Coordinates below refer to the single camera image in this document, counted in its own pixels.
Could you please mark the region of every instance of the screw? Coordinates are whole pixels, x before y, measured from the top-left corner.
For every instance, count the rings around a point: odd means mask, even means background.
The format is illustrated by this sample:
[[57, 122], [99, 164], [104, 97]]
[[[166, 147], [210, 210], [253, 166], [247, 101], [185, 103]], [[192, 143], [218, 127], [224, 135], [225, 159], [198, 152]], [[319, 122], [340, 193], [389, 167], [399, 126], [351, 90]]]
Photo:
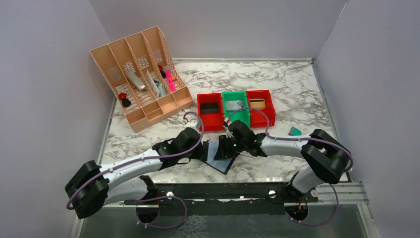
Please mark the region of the screw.
[[274, 190], [270, 190], [270, 192], [268, 192], [269, 197], [271, 198], [275, 198], [275, 191]]
[[318, 191], [316, 191], [315, 189], [312, 190], [311, 195], [312, 195], [312, 197], [318, 197]]
[[167, 195], [167, 196], [173, 196], [173, 192], [169, 191], [166, 195]]

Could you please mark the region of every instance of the small storage bin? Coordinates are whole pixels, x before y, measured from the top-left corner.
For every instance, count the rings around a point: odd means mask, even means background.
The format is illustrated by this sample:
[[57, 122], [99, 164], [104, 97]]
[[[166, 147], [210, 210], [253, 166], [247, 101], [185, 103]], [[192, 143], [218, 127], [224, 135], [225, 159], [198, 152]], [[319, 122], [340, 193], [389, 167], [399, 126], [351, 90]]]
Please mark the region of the small storage bin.
[[[202, 104], [217, 103], [217, 113], [202, 113]], [[198, 115], [200, 115], [204, 124], [204, 131], [223, 130], [224, 112], [221, 93], [197, 94]]]
[[[251, 104], [251, 99], [264, 99], [265, 100], [265, 109], [261, 109], [261, 111], [267, 115], [270, 126], [274, 126], [275, 124], [275, 110], [274, 105], [271, 100], [271, 94], [269, 90], [255, 90], [255, 91], [246, 91], [248, 105]], [[267, 121], [261, 113], [256, 111], [250, 111], [250, 126], [251, 128], [255, 127], [266, 127]]]
[[[226, 101], [237, 101], [240, 100], [243, 103], [243, 107], [247, 108], [248, 107], [248, 100], [247, 100], [247, 94], [244, 91], [240, 91], [240, 92], [226, 92], [226, 93], [222, 93], [222, 102], [223, 102], [223, 112], [224, 112], [224, 117], [228, 117], [230, 115], [232, 115], [233, 111], [226, 111]], [[243, 123], [245, 123], [248, 127], [250, 126], [250, 112], [249, 110], [243, 110], [243, 111], [239, 111], [237, 113], [235, 113], [235, 115], [233, 115], [230, 118], [230, 121], [236, 121], [236, 120], [240, 120]]]

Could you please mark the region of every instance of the black bottle cap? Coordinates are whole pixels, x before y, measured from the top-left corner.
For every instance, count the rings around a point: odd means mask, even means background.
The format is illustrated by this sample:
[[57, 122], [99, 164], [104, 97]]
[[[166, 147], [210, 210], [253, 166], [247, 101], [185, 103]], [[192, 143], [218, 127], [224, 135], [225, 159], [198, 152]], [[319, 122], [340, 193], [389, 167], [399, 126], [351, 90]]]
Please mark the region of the black bottle cap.
[[123, 100], [121, 100], [121, 102], [122, 102], [122, 105], [123, 105], [125, 108], [127, 108], [127, 107], [129, 107], [129, 106], [131, 105], [130, 100], [128, 100], [128, 99], [126, 99], [126, 98], [124, 98]]
[[163, 70], [160, 70], [160, 74], [162, 75], [162, 78], [166, 78], [166, 73]]

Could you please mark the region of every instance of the white marble surface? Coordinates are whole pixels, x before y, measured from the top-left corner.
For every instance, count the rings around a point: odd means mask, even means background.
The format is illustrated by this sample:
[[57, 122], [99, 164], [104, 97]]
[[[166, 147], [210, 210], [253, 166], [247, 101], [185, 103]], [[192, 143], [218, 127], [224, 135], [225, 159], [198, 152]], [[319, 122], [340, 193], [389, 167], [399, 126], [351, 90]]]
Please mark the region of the white marble surface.
[[[175, 137], [183, 129], [182, 116], [197, 111], [197, 94], [269, 89], [276, 110], [270, 134], [287, 135], [295, 126], [303, 133], [321, 128], [332, 135], [330, 122], [309, 62], [180, 62], [176, 69], [188, 85], [194, 106], [139, 133], [134, 133], [116, 105], [101, 163], [120, 161], [149, 149], [157, 142]], [[206, 134], [204, 140], [215, 140]], [[154, 182], [262, 182], [288, 181], [307, 167], [300, 158], [238, 156], [224, 175], [200, 161], [149, 173]]]

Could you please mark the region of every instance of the green bin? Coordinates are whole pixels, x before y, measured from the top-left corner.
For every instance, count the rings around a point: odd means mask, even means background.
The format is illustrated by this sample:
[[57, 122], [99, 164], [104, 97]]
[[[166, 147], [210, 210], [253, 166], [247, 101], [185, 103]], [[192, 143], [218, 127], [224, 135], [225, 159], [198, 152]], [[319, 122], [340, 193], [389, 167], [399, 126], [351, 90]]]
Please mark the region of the green bin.
[[[248, 107], [247, 94], [245, 93], [245, 91], [222, 93], [222, 102], [223, 102], [223, 110], [224, 110], [224, 117], [225, 118], [232, 115], [232, 113], [233, 113], [233, 111], [226, 111], [225, 102], [226, 101], [237, 101], [237, 100], [242, 101], [242, 105], [244, 106], [244, 108]], [[242, 121], [243, 123], [245, 123], [249, 127], [250, 126], [250, 112], [249, 112], [249, 110], [239, 111], [239, 112], [235, 113], [235, 115], [233, 115], [230, 118], [231, 122], [236, 121], [236, 120]]]

